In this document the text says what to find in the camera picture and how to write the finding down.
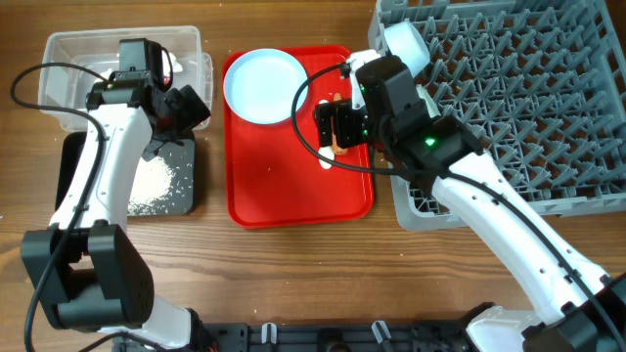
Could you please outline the orange carrot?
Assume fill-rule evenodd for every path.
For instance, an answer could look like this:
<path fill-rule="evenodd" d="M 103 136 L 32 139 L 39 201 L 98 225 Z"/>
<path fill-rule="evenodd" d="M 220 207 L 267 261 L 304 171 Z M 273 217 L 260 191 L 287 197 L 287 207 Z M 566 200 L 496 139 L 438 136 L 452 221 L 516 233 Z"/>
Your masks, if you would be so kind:
<path fill-rule="evenodd" d="M 340 93 L 334 93 L 334 101 L 340 101 L 342 99 L 342 96 Z M 347 149 L 341 148 L 338 143 L 337 143 L 337 139 L 336 139 L 336 135 L 333 135 L 333 143 L 332 143 L 332 150 L 333 153 L 335 155 L 344 155 L 347 153 Z"/>

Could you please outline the white plastic spoon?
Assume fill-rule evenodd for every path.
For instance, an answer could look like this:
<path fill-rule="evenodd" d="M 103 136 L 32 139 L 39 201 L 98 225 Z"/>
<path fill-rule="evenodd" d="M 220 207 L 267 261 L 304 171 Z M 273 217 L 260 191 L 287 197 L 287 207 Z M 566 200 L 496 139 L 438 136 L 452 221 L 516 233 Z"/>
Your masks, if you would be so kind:
<path fill-rule="evenodd" d="M 332 146 L 320 147 L 318 150 L 318 154 L 321 155 L 323 158 L 326 158 L 329 160 L 335 159 L 335 152 Z M 329 170 L 333 167 L 330 163 L 325 162 L 322 159 L 319 160 L 319 163 L 321 167 L 325 170 Z"/>

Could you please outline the white napkin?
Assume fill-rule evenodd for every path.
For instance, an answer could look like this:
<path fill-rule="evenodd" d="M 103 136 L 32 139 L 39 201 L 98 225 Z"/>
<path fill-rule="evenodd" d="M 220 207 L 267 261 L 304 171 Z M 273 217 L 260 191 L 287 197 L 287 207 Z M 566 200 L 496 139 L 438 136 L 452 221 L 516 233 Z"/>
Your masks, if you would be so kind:
<path fill-rule="evenodd" d="M 182 72 L 184 69 L 178 63 L 177 58 L 172 53 L 168 53 L 169 61 L 172 63 L 172 68 L 174 73 Z"/>

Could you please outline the white rice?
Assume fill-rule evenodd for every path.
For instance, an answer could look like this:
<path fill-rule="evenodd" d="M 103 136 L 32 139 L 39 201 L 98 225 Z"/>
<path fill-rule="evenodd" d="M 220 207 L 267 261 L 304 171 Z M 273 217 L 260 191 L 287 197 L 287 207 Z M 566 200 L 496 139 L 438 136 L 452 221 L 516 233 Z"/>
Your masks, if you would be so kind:
<path fill-rule="evenodd" d="M 182 157 L 142 158 L 137 167 L 129 216 L 184 215 L 195 206 L 194 165 Z"/>

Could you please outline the large light blue plate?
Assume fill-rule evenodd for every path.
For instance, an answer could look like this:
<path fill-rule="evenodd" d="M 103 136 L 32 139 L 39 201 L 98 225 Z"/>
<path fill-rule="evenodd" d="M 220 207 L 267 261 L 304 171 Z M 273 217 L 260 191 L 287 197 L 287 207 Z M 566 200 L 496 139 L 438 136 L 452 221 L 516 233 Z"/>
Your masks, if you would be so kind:
<path fill-rule="evenodd" d="M 303 64 L 278 49 L 242 54 L 227 68 L 223 95 L 228 108 L 241 119 L 259 125 L 291 117 L 293 98 L 308 78 Z"/>

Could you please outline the light blue bowl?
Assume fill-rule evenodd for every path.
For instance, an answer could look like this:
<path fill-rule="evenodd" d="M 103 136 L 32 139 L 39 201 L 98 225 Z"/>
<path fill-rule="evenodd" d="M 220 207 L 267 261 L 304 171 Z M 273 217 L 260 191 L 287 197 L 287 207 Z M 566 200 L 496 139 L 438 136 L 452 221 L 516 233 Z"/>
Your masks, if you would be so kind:
<path fill-rule="evenodd" d="M 386 28 L 383 38 L 388 51 L 400 58 L 413 77 L 430 63 L 430 53 L 425 41 L 410 22 L 400 22 Z"/>

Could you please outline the green bowl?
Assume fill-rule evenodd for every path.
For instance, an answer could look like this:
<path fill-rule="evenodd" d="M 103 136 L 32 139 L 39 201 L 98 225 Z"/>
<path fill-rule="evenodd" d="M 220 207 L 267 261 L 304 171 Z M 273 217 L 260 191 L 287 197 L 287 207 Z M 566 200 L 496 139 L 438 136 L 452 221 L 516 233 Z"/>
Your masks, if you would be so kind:
<path fill-rule="evenodd" d="M 419 97 L 425 101 L 425 105 L 428 111 L 428 115 L 431 119 L 435 119 L 441 116 L 437 103 L 431 98 L 427 90 L 422 85 L 417 85 L 416 90 Z"/>

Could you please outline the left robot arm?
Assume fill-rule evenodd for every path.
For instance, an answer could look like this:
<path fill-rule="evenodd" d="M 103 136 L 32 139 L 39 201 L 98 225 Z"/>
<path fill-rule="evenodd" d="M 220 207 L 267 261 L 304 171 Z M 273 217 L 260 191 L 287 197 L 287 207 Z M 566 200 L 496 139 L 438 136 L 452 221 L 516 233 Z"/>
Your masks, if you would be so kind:
<path fill-rule="evenodd" d="M 137 166 L 189 137 L 210 111 L 191 86 L 173 87 L 164 47 L 146 38 L 119 43 L 119 67 L 98 76 L 80 116 L 79 161 L 47 228 L 28 231 L 21 258 L 34 287 L 23 328 L 32 350 L 42 310 L 56 330 L 94 332 L 154 351 L 215 351 L 217 339 L 190 308 L 158 297 L 152 272 L 127 235 Z"/>

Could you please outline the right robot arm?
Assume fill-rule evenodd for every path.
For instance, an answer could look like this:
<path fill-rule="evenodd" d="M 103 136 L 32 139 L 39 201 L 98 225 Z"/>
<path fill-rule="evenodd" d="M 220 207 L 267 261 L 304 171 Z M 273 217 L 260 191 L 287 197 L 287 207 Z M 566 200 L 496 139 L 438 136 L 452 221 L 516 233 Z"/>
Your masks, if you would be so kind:
<path fill-rule="evenodd" d="M 367 144 L 390 173 L 429 188 L 470 226 L 513 275 L 528 311 L 486 304 L 465 322 L 481 351 L 621 351 L 625 281 L 566 242 L 510 185 L 464 123 L 432 116 L 407 66 L 373 56 L 335 70 L 351 82 L 350 99 L 314 110 L 322 146 Z"/>

